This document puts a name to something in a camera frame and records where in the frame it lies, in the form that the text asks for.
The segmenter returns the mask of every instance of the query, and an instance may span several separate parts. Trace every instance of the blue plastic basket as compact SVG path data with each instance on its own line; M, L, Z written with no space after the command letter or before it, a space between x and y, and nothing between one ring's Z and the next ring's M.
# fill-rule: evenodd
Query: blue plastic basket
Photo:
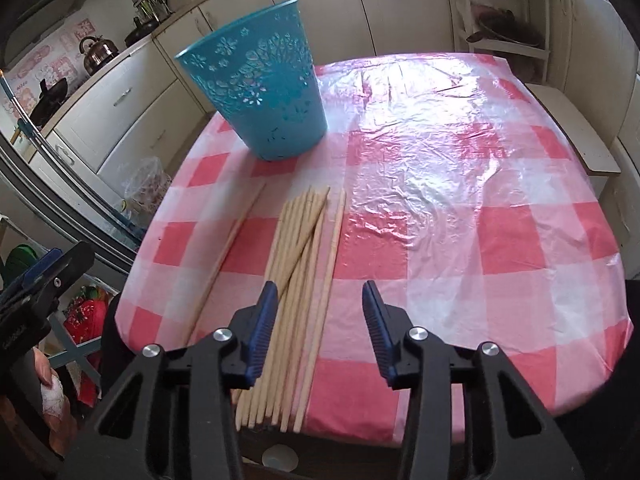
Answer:
M326 119L298 0L229 23L175 59L260 158L299 155L324 136Z

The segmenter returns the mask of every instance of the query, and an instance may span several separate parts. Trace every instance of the person's hand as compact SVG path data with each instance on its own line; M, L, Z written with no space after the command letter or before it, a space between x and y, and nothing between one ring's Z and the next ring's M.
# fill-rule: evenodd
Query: person's hand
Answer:
M42 418L51 430L51 449L64 456L78 432L76 420L71 416L69 400L62 391L58 374L49 365L49 359L37 348L33 349L34 366L42 391Z

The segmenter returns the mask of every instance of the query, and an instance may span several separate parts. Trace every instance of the metal screw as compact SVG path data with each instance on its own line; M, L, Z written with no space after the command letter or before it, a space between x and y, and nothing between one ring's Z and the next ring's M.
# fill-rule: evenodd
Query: metal screw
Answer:
M142 349L144 357L156 357L159 353L160 347L158 345L147 345Z
M409 329L409 337L414 341L424 341L429 336L429 332L427 329L422 328L421 326L414 326Z
M483 354L494 356L494 355L498 355L499 352L500 352L500 347L496 343L491 343L491 342L482 343Z
M220 342L229 341L233 334L228 328L219 328L213 333L213 339Z

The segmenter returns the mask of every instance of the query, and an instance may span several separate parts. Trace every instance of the table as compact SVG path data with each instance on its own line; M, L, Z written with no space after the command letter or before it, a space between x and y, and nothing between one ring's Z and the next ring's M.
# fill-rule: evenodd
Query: table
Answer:
M116 314L123 340L179 344L242 198L266 179L197 333L225 326L258 297L285 200L329 184L318 276L341 187L348 199L305 433L402 439L408 392L378 373L360 304L367 279L447 343L500 344L553 413L583 402L632 328L616 242L542 106L486 55L387 56L316 73L329 131L310 152L265 162L220 115L204 129L131 269ZM453 424L462 434L459 391Z

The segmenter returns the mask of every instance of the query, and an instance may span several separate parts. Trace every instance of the kettle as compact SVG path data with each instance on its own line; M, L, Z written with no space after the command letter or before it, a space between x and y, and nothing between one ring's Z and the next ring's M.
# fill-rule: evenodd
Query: kettle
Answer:
M84 43L88 40L93 43L89 46L89 50L85 51ZM80 41L80 54L84 54L84 69L89 75L93 75L118 55L118 48L113 41L104 40L102 36L97 38L85 36Z

